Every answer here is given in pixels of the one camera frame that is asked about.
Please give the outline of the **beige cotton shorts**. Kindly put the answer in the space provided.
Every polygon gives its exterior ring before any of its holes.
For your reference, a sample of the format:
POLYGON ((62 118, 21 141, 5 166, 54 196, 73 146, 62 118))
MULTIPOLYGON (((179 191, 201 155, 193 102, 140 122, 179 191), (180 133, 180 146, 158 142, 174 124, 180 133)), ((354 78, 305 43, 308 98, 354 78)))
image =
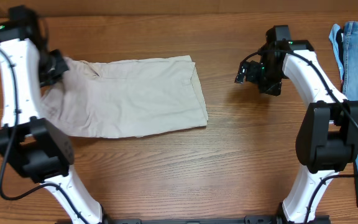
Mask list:
POLYGON ((93 63, 65 58, 69 70, 41 99, 65 134, 128 138, 206 126, 208 112, 189 55, 93 63))

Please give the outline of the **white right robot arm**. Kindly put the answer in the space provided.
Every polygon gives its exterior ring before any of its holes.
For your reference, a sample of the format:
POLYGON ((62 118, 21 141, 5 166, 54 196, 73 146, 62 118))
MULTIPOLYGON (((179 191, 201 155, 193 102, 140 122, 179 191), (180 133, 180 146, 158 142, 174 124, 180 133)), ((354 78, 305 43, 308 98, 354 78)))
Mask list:
POLYGON ((330 223, 317 216, 317 206, 333 179, 344 178, 344 168, 358 155, 358 101, 348 100, 318 63, 308 40, 293 40, 287 25, 273 26, 266 43, 256 51, 258 62, 247 56, 236 83, 251 82, 259 92, 278 96, 289 79, 307 110, 295 141, 300 169, 290 193, 275 215, 248 215, 245 223, 330 223))

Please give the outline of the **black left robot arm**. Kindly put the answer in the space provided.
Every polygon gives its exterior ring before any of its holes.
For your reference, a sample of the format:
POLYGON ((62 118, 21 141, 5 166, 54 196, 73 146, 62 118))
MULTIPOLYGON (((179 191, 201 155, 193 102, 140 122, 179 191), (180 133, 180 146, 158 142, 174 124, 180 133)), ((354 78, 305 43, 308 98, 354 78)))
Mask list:
POLYGON ((41 111, 41 91, 62 79, 68 65, 59 50, 48 49, 48 32, 41 31, 37 13, 25 6, 9 9, 0 23, 0 72, 4 109, 0 128, 0 196, 20 200, 48 190, 71 223, 108 223, 103 207, 87 191, 74 167, 69 137, 41 111), (18 196, 3 191, 7 166, 36 187, 18 196))

